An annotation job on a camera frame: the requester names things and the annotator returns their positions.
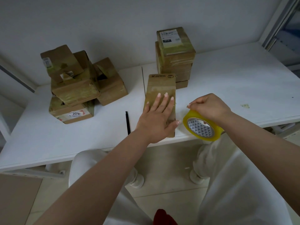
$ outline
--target shoe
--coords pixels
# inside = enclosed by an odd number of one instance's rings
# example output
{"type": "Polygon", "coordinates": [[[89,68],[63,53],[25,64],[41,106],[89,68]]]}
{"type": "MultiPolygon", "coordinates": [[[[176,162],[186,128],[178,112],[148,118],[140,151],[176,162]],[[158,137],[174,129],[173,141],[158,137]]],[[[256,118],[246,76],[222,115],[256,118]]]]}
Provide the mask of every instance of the shoe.
{"type": "Polygon", "coordinates": [[[135,189],[140,189],[144,185],[144,177],[141,174],[137,174],[137,177],[135,178],[134,183],[130,184],[129,186],[135,188],[135,189]]]}
{"type": "Polygon", "coordinates": [[[194,170],[190,171],[190,180],[197,184],[200,185],[202,182],[204,182],[204,178],[200,177],[199,175],[196,174],[196,172],[194,170]]]}

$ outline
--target yellow tape roll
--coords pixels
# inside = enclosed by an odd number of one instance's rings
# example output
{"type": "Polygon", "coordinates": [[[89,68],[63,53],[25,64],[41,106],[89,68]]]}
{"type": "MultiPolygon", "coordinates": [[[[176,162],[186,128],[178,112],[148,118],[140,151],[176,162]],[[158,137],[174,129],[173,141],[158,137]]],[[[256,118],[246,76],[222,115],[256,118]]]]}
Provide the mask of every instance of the yellow tape roll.
{"type": "Polygon", "coordinates": [[[194,110],[190,110],[186,114],[183,118],[183,124],[191,134],[202,140],[215,141],[219,139],[224,131],[213,121],[206,119],[194,110]]]}

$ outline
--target right hand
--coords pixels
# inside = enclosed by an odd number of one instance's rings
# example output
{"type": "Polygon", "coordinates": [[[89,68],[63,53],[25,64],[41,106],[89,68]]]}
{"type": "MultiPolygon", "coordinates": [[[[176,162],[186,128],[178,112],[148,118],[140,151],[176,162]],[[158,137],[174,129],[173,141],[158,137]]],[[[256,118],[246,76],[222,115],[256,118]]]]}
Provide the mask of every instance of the right hand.
{"type": "Polygon", "coordinates": [[[220,118],[224,117],[224,115],[232,113],[229,106],[213,93],[195,99],[187,108],[197,111],[203,117],[216,123],[220,118]]]}

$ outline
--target forearm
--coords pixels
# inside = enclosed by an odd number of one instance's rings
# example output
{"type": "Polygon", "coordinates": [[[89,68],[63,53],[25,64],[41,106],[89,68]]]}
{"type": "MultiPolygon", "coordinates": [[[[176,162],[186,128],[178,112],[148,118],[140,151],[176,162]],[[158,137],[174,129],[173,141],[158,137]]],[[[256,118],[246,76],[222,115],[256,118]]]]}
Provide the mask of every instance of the forearm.
{"type": "Polygon", "coordinates": [[[67,189],[36,224],[102,224],[147,146],[141,133],[132,132],[67,189]]]}
{"type": "Polygon", "coordinates": [[[220,117],[217,124],[300,214],[300,147],[234,113],[220,117]]]}

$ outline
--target left hand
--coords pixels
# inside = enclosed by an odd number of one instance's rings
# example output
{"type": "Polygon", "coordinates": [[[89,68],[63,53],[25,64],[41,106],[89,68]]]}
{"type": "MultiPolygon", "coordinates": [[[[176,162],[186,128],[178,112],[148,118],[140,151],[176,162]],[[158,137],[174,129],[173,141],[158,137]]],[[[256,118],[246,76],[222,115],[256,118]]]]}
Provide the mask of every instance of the left hand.
{"type": "Polygon", "coordinates": [[[145,136],[149,144],[165,139],[179,125],[179,121],[176,120],[166,126],[168,117],[171,115],[174,107],[174,97],[171,98],[167,105],[169,96],[166,93],[159,106],[160,98],[161,94],[159,93],[151,108],[149,108],[149,102],[147,102],[135,129],[135,131],[141,132],[145,136]]]}

